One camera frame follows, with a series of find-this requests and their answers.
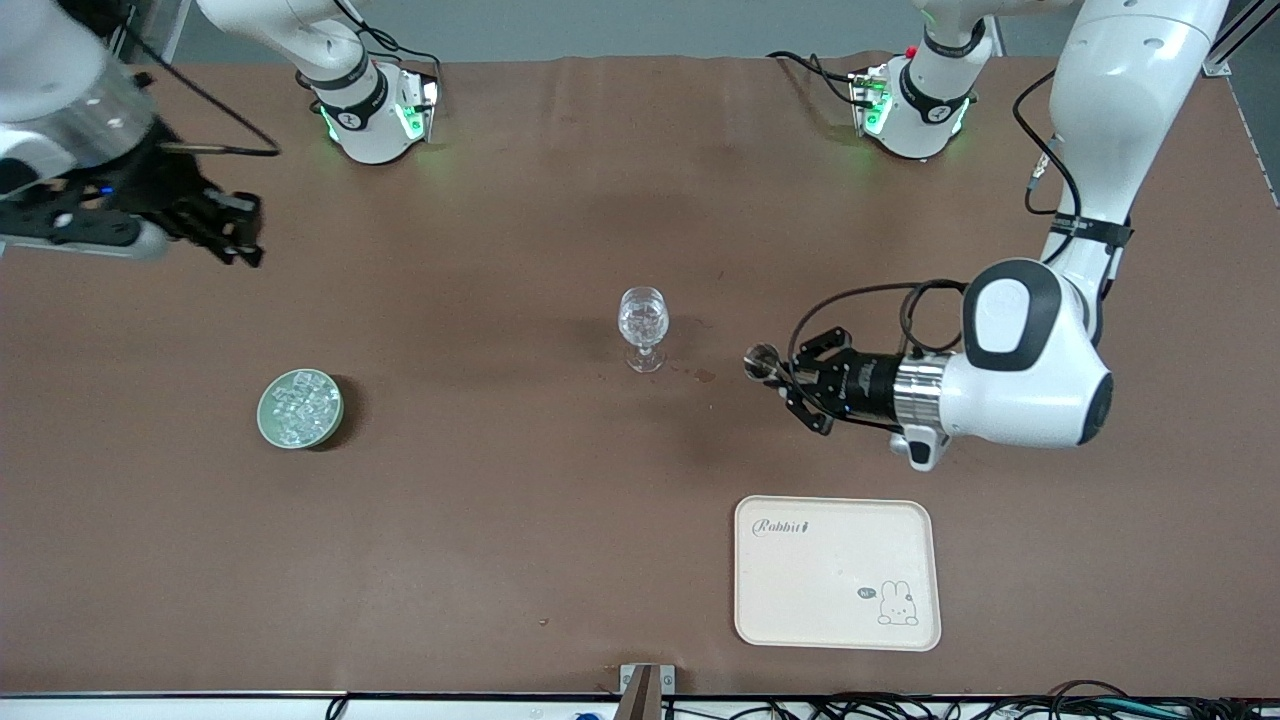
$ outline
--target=table surface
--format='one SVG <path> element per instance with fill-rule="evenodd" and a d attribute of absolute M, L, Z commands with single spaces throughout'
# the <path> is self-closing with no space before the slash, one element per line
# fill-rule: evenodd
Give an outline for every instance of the table surface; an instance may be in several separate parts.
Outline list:
<path fill-rule="evenodd" d="M 690 692 L 1280 694 L 1280 219 L 1225 81 L 1197 83 L 1134 209 L 1091 445 L 960 439 L 919 474 L 742 375 L 836 291 L 1039 251 L 1009 106 L 1046 68 L 992 61 L 920 164 L 773 61 L 451 65 L 438 143 L 388 167 L 326 141 L 291 68 L 192 68 L 285 149 L 204 163 L 265 197 L 265 264 L 5 255 L 0 688 L 589 691 L 652 660 Z M 155 94 L 184 138 L 244 142 Z M 639 284 L 673 315 L 655 375 L 614 325 Z M 890 348 L 896 302 L 813 328 Z M 929 301 L 938 337 L 955 307 Z M 328 451 L 257 436 L 297 366 L 348 388 Z M 927 507 L 941 644 L 740 641 L 731 521 L 755 493 Z"/>

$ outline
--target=wine glass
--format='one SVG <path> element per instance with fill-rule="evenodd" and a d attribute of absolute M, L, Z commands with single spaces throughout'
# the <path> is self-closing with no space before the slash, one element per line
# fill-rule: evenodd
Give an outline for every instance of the wine glass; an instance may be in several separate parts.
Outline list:
<path fill-rule="evenodd" d="M 634 287 L 622 295 L 618 305 L 618 331 L 627 341 L 627 365 L 637 373 L 662 368 L 666 356 L 658 343 L 667 334 L 671 316 L 667 301 L 652 287 Z"/>

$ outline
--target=rabbit illustration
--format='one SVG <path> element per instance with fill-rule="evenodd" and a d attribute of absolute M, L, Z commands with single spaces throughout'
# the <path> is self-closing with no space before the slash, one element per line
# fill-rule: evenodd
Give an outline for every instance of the rabbit illustration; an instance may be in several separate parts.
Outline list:
<path fill-rule="evenodd" d="M 919 625 L 915 616 L 915 601 L 911 598 L 911 588 L 899 580 L 886 580 L 881 585 L 881 625 Z"/>

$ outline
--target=black strap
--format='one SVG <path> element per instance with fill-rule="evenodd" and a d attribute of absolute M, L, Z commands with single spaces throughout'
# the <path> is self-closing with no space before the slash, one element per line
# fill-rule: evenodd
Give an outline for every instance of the black strap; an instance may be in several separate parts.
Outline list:
<path fill-rule="evenodd" d="M 911 81 L 910 61 L 902 65 L 902 72 L 899 76 L 899 86 L 902 87 L 902 99 L 920 113 L 920 120 L 931 126 L 938 126 L 947 122 L 952 115 L 955 115 L 956 110 L 963 108 L 965 101 L 969 100 L 968 92 L 955 100 L 938 100 L 932 95 L 925 95 L 919 87 L 915 86 L 915 82 Z"/>
<path fill-rule="evenodd" d="M 347 108 L 339 108 L 337 105 L 329 105 L 323 102 L 321 106 L 329 118 L 342 126 L 344 129 L 365 129 L 369 127 L 369 118 L 374 117 L 383 104 L 387 102 L 387 91 L 389 83 L 387 82 L 387 76 L 378 72 L 378 86 L 374 91 L 360 102 L 349 105 Z"/>
<path fill-rule="evenodd" d="M 951 47 L 950 45 L 942 45 L 941 42 L 929 37 L 929 28 L 924 28 L 924 46 L 932 50 L 936 55 L 942 55 L 943 58 L 964 58 L 969 53 L 973 53 L 974 47 L 982 42 L 982 38 L 987 36 L 987 23 L 978 20 L 978 24 L 973 26 L 973 31 L 969 33 L 969 42 L 965 42 L 960 47 Z"/>
<path fill-rule="evenodd" d="M 1093 218 L 1080 218 L 1076 220 L 1075 215 L 1064 213 L 1053 215 L 1051 229 L 1071 238 L 1101 242 L 1107 246 L 1107 255 L 1114 254 L 1116 249 L 1124 249 L 1124 246 L 1129 245 L 1129 238 L 1133 236 L 1133 228 L 1129 225 L 1096 220 Z"/>
<path fill-rule="evenodd" d="M 312 90 L 342 90 L 343 87 L 351 87 L 356 85 L 356 81 L 365 74 L 365 69 L 369 68 L 369 50 L 365 50 L 360 55 L 360 61 L 356 67 L 351 69 L 349 73 L 334 79 L 312 79 L 307 78 L 307 85 Z"/>

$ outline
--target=floor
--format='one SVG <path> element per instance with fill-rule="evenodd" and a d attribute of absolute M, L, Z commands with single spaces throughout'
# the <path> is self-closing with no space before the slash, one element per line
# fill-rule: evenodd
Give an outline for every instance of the floor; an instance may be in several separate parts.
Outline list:
<path fill-rule="evenodd" d="M 1233 0 L 1228 17 L 1244 5 Z M 375 27 L 407 47 L 448 61 L 549 60 L 562 56 L 759 56 L 795 50 L 823 56 L 895 50 L 919 42 L 920 15 L 906 0 L 384 0 L 362 9 Z M 1009 55 L 1056 55 L 1074 10 L 1002 18 Z M 174 56 L 178 63 L 276 63 L 273 51 L 219 32 L 192 8 Z M 1236 100 L 1253 133 L 1261 167 L 1280 168 L 1280 20 L 1249 40 L 1230 61 Z"/>

